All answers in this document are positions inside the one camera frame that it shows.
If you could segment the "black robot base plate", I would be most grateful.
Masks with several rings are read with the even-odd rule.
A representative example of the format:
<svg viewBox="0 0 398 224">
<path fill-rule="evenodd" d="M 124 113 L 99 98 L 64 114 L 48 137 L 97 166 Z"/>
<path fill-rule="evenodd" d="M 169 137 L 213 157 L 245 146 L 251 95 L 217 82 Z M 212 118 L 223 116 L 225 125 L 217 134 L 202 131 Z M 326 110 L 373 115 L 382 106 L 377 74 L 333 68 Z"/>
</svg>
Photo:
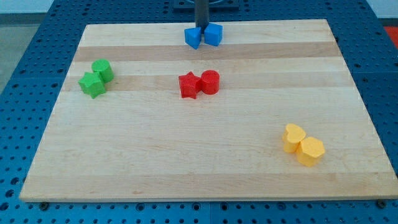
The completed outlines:
<svg viewBox="0 0 398 224">
<path fill-rule="evenodd" d="M 194 10 L 194 0 L 171 0 L 174 11 Z M 210 9 L 239 9 L 239 0 L 209 0 Z"/>
</svg>

